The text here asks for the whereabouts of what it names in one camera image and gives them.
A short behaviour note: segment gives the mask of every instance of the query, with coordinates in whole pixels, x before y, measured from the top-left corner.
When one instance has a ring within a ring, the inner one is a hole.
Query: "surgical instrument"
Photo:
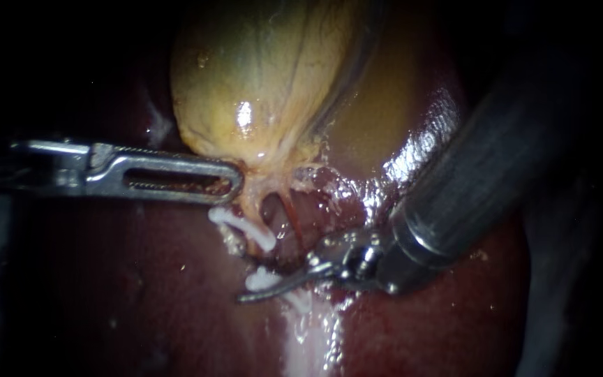
[[[0,140],[0,189],[205,205],[231,201],[243,175],[225,161],[66,140]]]

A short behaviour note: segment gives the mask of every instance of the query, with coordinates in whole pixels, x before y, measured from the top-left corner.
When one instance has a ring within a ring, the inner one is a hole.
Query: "laparoscopic clip applier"
[[[423,288],[513,210],[583,135],[585,61],[552,49],[516,55],[465,124],[379,228],[321,239],[307,264],[257,302],[308,281],[396,295]]]

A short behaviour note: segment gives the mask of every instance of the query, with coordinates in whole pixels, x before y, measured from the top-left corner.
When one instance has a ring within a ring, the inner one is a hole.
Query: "clip applier jaw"
[[[0,189],[217,205],[241,190],[237,166],[105,143],[15,140],[0,151]]]
[[[376,230],[354,229],[328,235],[295,273],[263,290],[240,294],[237,302],[268,300],[320,281],[332,281],[347,290],[373,290],[378,288],[375,273],[381,256],[381,234]]]

